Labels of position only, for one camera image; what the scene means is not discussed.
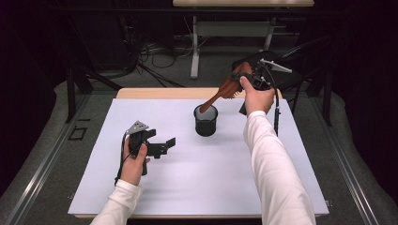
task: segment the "white sleeve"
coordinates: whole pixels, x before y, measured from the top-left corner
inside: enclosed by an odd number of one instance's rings
[[[108,197],[108,201],[91,224],[126,224],[138,203],[141,193],[140,187],[119,179],[114,192]]]
[[[315,224],[311,199],[264,112],[252,112],[244,129],[252,155],[263,224]]]

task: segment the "black cable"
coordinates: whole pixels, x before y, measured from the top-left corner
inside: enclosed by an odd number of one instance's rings
[[[173,85],[173,86],[175,86],[175,87],[185,87],[185,86],[182,85],[182,84],[179,84],[179,83],[177,83],[177,82],[173,82],[172,80],[170,80],[170,79],[168,79],[168,78],[166,78],[166,77],[163,77],[163,76],[160,75],[159,73],[155,72],[154,70],[150,69],[149,67],[144,66],[144,65],[141,64],[141,63],[138,63],[138,64],[137,64],[137,67],[139,67],[139,68],[145,70],[146,72],[148,72],[152,77],[154,77],[154,78],[155,78],[158,82],[160,82],[164,87],[166,87],[166,85],[165,85],[164,83],[162,83],[161,81],[168,82],[168,83],[170,83],[171,85]]]
[[[115,177],[115,185],[117,183],[117,180],[120,179],[120,176],[122,174],[122,169],[123,169],[124,162],[130,156],[130,154],[129,154],[128,156],[124,157],[124,143],[125,143],[125,140],[126,140],[126,136],[127,136],[127,131],[123,135],[123,139],[122,139],[122,147],[121,147],[121,154],[120,154],[120,165],[119,165],[119,170],[117,171],[117,176]]]
[[[271,84],[275,90],[275,115],[274,115],[274,130],[276,133],[276,136],[278,136],[278,126],[279,126],[279,114],[280,114],[280,109],[279,109],[279,95],[278,95],[278,88],[276,87],[276,83],[272,77],[272,74],[268,70],[268,66],[264,66],[266,69],[269,77],[271,78]]]
[[[173,61],[172,61],[172,63],[171,63],[170,65],[163,66],[163,67],[157,66],[157,65],[155,65],[155,63],[154,63],[155,55],[157,55],[157,54],[156,54],[156,53],[153,53],[153,54],[152,54],[152,59],[151,59],[152,66],[154,66],[155,68],[169,68],[169,67],[171,67],[171,66],[176,62],[176,55],[172,53],[171,56],[173,56]]]
[[[114,75],[102,75],[102,77],[107,78],[108,80],[112,80],[112,79],[127,76],[127,75],[131,74],[134,70],[135,70],[134,67],[128,67],[125,70],[121,71],[120,73],[117,73]]]

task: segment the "person's hand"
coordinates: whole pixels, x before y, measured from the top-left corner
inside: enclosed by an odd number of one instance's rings
[[[144,160],[149,162],[149,158],[146,158],[147,146],[142,143],[138,156],[134,157],[130,155],[129,150],[130,138],[127,138],[124,144],[124,157],[126,160],[123,163],[122,174],[120,179],[129,182],[132,185],[138,186],[141,180],[141,174],[143,173]]]
[[[249,116],[254,111],[268,113],[273,103],[275,90],[271,88],[267,91],[257,91],[244,76],[240,77],[240,85],[242,85],[246,92],[245,107],[247,115]]]

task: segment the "wooden handle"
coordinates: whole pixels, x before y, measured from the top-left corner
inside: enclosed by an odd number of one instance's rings
[[[215,95],[213,96],[211,99],[209,99],[207,102],[205,102],[200,108],[199,108],[199,112],[200,113],[204,113],[220,96]]]

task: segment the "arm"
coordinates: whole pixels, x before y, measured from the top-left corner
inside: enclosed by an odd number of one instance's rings
[[[126,224],[138,203],[141,192],[140,187],[118,180],[114,192],[91,224]]]
[[[263,224],[315,224],[311,199],[266,118],[273,103],[273,90],[256,91],[246,78],[240,81],[246,92],[248,113],[244,139],[252,155]]]
[[[124,158],[120,180],[117,181],[114,192],[102,210],[92,221],[92,225],[98,224],[126,224],[132,215],[135,206],[141,196],[142,189],[138,187],[143,172],[143,162],[147,153],[147,147],[142,144],[138,156],[131,156],[129,151],[129,138],[124,145]]]

